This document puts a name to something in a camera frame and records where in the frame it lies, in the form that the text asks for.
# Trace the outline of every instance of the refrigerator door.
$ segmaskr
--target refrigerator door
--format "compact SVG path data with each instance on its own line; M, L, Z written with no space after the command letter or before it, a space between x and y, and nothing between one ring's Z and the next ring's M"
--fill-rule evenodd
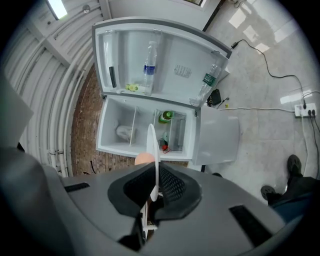
M180 105L203 106L225 70L230 49L184 24L142 17L116 18L92 27L95 69L103 95L123 95ZM144 93L150 42L156 42L151 95ZM221 68L211 90L194 104L211 66Z
M197 112L194 165L219 164L234 161L239 146L239 120L212 107L203 106Z

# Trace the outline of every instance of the water bottle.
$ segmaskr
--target water bottle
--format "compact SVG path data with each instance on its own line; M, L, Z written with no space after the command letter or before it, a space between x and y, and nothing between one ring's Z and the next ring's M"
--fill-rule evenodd
M211 87L215 84L220 72L221 67L218 65L218 60L216 60L215 64L213 64L208 73L205 74L202 80L202 87L198 93L198 96L193 99L190 98L190 104L192 106L198 107L200 103L204 100L204 97L209 93Z
M150 41L148 47L148 55L144 64L144 83L145 94L151 95L152 87L154 85L155 67L157 59L157 42Z

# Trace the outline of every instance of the power strip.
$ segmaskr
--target power strip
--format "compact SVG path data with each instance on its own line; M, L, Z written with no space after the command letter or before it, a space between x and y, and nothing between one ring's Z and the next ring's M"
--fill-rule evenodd
M306 104L306 108L304 109L304 105L300 104L300 105L294 105L294 115L296 118L308 118L309 114L308 112L314 110L315 111L315 115L317 115L317 109L316 109L316 104L315 103L308 103Z

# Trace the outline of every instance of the mini fridge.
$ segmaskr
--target mini fridge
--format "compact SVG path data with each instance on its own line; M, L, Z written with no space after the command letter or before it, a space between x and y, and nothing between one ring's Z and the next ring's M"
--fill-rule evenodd
M150 42L157 43L154 82L150 95L141 92ZM163 19L129 17L106 20L92 27L95 70L104 99L96 149L136 157L146 151L153 124L160 159L192 161L196 166L225 163L237 157L239 120L228 111L205 104L223 72L199 105L195 99L214 63L224 71L231 51L221 42L190 26ZM138 85L137 91L127 85ZM160 123L170 111L174 117ZM127 138L119 126L131 127Z

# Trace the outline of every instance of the black pants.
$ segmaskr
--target black pants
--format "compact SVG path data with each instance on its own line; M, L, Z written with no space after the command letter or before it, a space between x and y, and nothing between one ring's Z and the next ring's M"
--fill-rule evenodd
M268 205L272 206L281 201L295 199L301 195L314 191L317 186L320 186L320 180L312 177L303 177L301 173L291 175L287 182L287 190L284 194L266 194Z

